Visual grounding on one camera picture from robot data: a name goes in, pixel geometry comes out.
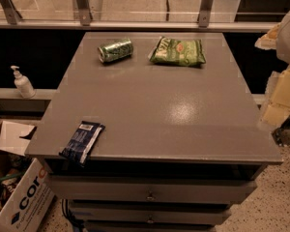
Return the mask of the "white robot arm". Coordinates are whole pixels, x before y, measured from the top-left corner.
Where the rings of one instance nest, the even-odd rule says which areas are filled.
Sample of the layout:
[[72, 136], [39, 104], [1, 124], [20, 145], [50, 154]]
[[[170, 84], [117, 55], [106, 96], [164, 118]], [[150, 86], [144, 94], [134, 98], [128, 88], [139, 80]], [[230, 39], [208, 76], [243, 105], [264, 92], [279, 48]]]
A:
[[277, 129], [290, 116], [290, 11], [254, 46], [274, 50], [276, 58], [285, 64], [281, 71], [272, 71], [268, 78], [259, 117], [261, 125]]

